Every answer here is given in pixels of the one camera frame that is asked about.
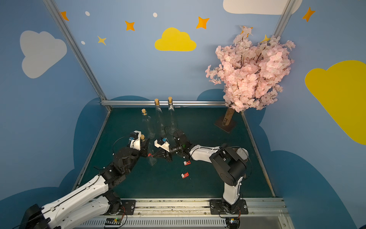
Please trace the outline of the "clear glass bottle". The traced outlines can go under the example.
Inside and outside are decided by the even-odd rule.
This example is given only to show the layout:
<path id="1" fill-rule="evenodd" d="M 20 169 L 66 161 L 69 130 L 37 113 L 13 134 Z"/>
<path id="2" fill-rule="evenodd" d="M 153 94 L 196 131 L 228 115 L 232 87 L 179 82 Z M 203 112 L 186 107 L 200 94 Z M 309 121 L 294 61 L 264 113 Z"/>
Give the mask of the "clear glass bottle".
<path id="1" fill-rule="evenodd" d="M 144 134 L 142 134 L 141 135 L 141 140 L 144 140 L 144 139 L 148 139 L 147 137 L 145 137 L 145 135 Z M 148 155 L 148 157 L 146 157 L 147 158 L 147 160 L 148 160 L 148 163 L 151 165 L 151 166 L 154 166 L 155 164 L 156 164 L 156 162 L 157 162 L 157 159 L 156 158 L 154 158 L 153 156 L 154 156 L 154 144 L 153 144 L 153 141 L 150 139 L 150 141 L 149 141 L 149 148 L 148 148 L 148 150 L 149 150 L 149 155 Z"/>
<path id="2" fill-rule="evenodd" d="M 154 104 L 155 104 L 156 126 L 157 126 L 158 135 L 161 138 L 166 138 L 165 120 L 164 120 L 164 116 L 163 116 L 163 112 L 162 112 L 162 109 L 160 106 L 159 99 L 156 98 L 154 100 Z"/>
<path id="3" fill-rule="evenodd" d="M 173 135 L 178 130 L 173 98 L 168 97 L 168 112 L 169 112 L 169 134 Z"/>
<path id="4" fill-rule="evenodd" d="M 144 132 L 150 139 L 155 138 L 155 131 L 152 118 L 148 115 L 146 109 L 142 109 Z"/>

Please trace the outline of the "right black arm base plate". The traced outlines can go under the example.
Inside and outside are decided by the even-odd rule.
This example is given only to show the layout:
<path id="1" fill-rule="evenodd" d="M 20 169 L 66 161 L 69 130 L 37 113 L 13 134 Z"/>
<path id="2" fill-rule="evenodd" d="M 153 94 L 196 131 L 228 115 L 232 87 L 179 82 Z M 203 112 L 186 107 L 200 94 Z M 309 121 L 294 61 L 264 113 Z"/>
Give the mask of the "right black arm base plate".
<path id="1" fill-rule="evenodd" d="M 210 212 L 212 215 L 239 215 L 248 214 L 248 206 L 244 199 L 239 198 L 233 205 L 230 205 L 223 198 L 209 200 Z"/>

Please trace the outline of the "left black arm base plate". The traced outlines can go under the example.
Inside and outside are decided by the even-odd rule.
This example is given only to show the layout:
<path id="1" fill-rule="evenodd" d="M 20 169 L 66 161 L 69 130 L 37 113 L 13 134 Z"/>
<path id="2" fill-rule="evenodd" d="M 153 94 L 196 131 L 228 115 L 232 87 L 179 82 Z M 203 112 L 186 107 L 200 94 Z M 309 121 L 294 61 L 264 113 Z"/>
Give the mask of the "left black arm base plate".
<path id="1" fill-rule="evenodd" d="M 121 199 L 114 202 L 107 214 L 109 215 L 133 215 L 135 210 L 136 200 L 134 199 Z"/>

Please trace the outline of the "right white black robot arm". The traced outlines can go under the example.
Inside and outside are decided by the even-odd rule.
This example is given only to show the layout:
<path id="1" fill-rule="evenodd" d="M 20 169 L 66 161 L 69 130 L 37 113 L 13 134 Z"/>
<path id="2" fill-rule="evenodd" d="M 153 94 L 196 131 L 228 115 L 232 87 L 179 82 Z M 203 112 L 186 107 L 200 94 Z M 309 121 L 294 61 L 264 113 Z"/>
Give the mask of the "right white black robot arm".
<path id="1" fill-rule="evenodd" d="M 241 147 L 223 144 L 218 147 L 205 147 L 192 144 L 181 130 L 173 134 L 175 145 L 172 147 L 166 138 L 158 138 L 154 146 L 159 149 L 156 157 L 170 161 L 177 154 L 189 161 L 211 163 L 224 182 L 223 206 L 233 208 L 239 203 L 241 182 L 246 176 L 249 153 Z"/>

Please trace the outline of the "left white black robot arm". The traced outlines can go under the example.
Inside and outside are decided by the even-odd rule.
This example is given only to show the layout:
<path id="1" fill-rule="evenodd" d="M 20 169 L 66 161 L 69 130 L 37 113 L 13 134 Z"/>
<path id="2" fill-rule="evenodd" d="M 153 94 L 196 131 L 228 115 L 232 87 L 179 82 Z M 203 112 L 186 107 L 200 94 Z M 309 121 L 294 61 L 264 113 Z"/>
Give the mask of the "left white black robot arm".
<path id="1" fill-rule="evenodd" d="M 121 199 L 113 188 L 121 184 L 138 159 L 148 150 L 141 141 L 141 132 L 133 131 L 127 146 L 113 155 L 113 161 L 90 181 L 61 197 L 39 207 L 29 207 L 18 229 L 73 229 L 89 219 L 107 212 L 116 213 Z"/>

